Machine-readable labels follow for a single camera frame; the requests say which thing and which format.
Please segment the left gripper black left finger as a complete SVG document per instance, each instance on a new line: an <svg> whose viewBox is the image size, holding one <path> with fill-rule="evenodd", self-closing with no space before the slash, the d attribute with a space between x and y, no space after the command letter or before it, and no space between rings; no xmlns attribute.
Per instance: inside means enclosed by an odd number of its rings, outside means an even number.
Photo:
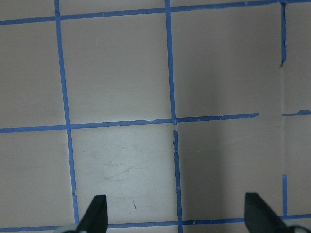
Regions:
<svg viewBox="0 0 311 233"><path fill-rule="evenodd" d="M77 233L106 233L107 227L106 195L95 195L75 231Z"/></svg>

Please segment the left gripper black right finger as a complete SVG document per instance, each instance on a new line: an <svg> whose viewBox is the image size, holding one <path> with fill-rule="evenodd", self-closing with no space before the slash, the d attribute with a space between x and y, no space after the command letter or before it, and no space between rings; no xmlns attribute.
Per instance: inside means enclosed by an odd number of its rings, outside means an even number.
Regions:
<svg viewBox="0 0 311 233"><path fill-rule="evenodd" d="M246 193L244 222L250 233L290 233L291 229L260 197L258 193Z"/></svg>

